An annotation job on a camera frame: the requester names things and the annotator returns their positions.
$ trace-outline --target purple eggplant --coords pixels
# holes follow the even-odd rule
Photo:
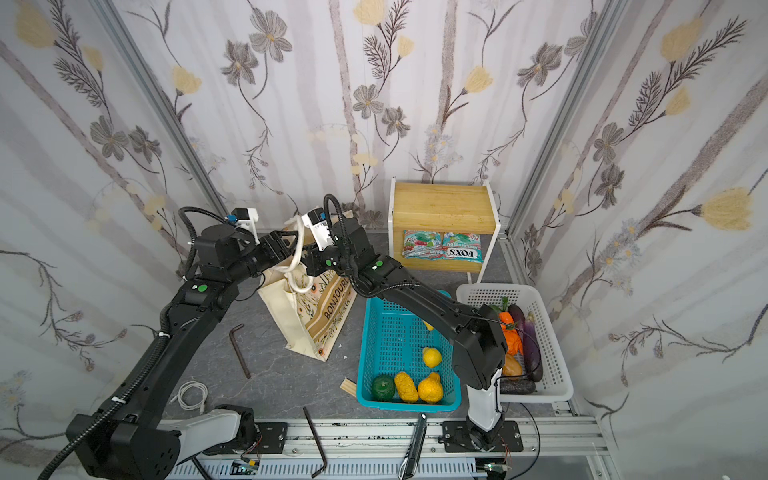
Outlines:
[[[528,379],[511,379],[503,376],[498,380],[498,392],[502,395],[527,395],[536,391],[536,384]]]
[[[525,314],[520,307],[513,303],[507,307],[507,313],[512,316],[512,321],[515,322],[515,328],[521,329],[523,327],[523,322],[525,321]]]
[[[530,313],[523,321],[523,363],[528,378],[534,382],[540,382],[544,376],[544,365],[541,364],[541,351],[536,340],[534,317]]]

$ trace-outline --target robotic arm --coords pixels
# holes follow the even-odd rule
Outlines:
[[[339,217],[333,225],[329,203]],[[206,228],[197,237],[185,212],[204,213],[221,224]],[[253,443],[257,435],[253,410],[237,406],[219,406],[170,427],[159,425],[184,369],[237,297],[237,285],[293,255],[295,244],[288,239],[296,242],[297,232],[276,230],[257,240],[252,231],[237,227],[243,223],[238,220],[247,219],[246,209],[234,213],[235,218],[226,221],[201,209],[180,210],[194,242],[187,275],[197,269],[196,253],[200,272],[186,280],[163,308],[158,337],[113,396],[93,415],[77,415],[71,421],[66,432],[70,443],[39,478],[49,478],[72,452],[94,477],[165,478],[174,465],[204,449],[209,453],[245,449]],[[308,275],[334,270],[348,276],[359,295],[404,306],[453,344],[453,369],[468,387],[468,427],[479,448],[491,445],[503,424],[495,380],[507,350],[494,311],[451,300],[420,283],[398,261],[376,253],[364,229],[341,215],[332,195],[326,195],[324,208],[304,215],[303,222],[315,237],[315,243],[302,253]]]

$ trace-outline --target blue plastic basket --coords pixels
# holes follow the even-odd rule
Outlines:
[[[424,365],[422,351],[426,346],[435,347],[442,355],[442,362],[434,369]],[[357,400],[363,406],[382,410],[452,412],[462,402],[462,389],[451,367],[452,358],[453,346],[448,340],[437,330],[427,330],[424,322],[409,310],[380,298],[368,299],[357,371]],[[389,402],[373,400],[373,379],[383,373],[395,378],[400,372],[408,373],[417,386],[431,372],[439,373],[442,400],[435,405],[421,400],[405,403],[397,394]]]

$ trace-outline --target gray floor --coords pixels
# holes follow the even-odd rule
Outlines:
[[[376,251],[386,252],[387,236],[384,233],[369,235]],[[424,283],[450,292],[467,282],[465,273],[415,271],[414,275]],[[509,283],[511,281],[504,257],[496,248],[488,262],[484,282]],[[242,284],[241,298],[253,292],[257,280]],[[357,379],[362,326],[366,311],[366,299],[358,297],[349,312],[336,346],[327,362],[291,352],[285,348],[286,340],[272,320],[258,293],[244,302],[235,302],[221,324],[206,338],[195,353],[179,385],[197,380],[208,387],[206,410],[221,403],[253,408],[256,418],[298,419],[303,418],[306,406],[315,419],[402,418],[414,416],[409,412],[390,412],[361,406],[357,399],[339,388],[347,378]],[[245,327],[237,333],[243,357],[252,372],[246,379],[229,341],[229,331],[235,325]],[[200,392],[190,390],[184,397],[190,404],[198,402]],[[553,416],[551,404],[527,404],[536,416]],[[519,404],[510,404],[507,417],[525,417],[528,413]],[[467,412],[466,389],[462,389],[462,404],[454,412],[441,416],[463,417]],[[166,408],[165,417],[190,418],[198,411],[185,412],[177,403]]]

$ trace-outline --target bag handle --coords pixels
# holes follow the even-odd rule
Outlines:
[[[274,269],[285,274],[286,279],[288,280],[288,286],[294,293],[307,293],[312,289],[312,285],[315,281],[314,277],[308,276],[310,281],[304,288],[300,288],[296,285],[296,279],[293,278],[293,271],[299,266],[299,262],[301,261],[301,250],[304,248],[304,222],[301,220],[300,215],[296,215],[285,224],[290,225],[291,223],[296,223],[296,231],[299,233],[299,238],[296,239],[296,252],[294,252],[293,259],[289,266],[275,266]]]

